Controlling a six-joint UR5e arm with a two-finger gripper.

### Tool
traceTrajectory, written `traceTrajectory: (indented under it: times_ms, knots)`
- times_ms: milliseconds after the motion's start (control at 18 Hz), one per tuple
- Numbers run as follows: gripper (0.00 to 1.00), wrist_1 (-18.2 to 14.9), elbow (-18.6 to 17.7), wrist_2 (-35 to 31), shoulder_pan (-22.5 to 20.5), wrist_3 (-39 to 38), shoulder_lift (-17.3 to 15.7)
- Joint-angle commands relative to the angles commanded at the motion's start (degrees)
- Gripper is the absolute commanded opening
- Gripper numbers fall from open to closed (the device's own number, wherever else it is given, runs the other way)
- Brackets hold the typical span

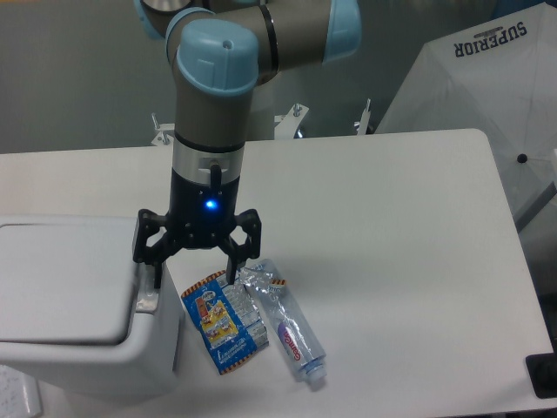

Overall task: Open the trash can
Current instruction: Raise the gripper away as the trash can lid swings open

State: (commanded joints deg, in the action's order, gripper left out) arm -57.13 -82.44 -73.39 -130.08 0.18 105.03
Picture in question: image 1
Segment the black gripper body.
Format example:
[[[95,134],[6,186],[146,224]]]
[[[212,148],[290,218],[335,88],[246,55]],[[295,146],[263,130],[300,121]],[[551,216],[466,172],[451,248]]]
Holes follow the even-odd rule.
[[[235,179],[213,190],[172,170],[166,230],[183,248],[216,247],[234,229],[238,186],[239,179]]]

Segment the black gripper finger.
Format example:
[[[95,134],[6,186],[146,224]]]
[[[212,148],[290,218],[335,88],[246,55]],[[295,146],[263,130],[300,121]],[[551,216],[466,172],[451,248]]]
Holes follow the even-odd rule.
[[[245,233],[243,244],[238,244],[231,236],[238,226]],[[229,218],[225,222],[223,235],[219,238],[219,248],[228,256],[225,274],[227,283],[233,285],[237,270],[244,266],[248,259],[255,260],[260,256],[261,219],[258,212],[249,209]]]
[[[154,267],[154,288],[162,284],[163,263],[182,249],[178,224],[169,216],[148,209],[138,211],[132,243],[132,259]]]

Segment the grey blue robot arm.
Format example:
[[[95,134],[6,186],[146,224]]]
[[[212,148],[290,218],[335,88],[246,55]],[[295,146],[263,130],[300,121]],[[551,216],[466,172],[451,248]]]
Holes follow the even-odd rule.
[[[236,202],[255,87],[281,71],[352,55],[355,1],[137,1],[145,31],[165,41],[176,86],[170,204],[138,213],[132,257],[162,283],[183,249],[221,249],[226,277],[260,254],[261,221]]]

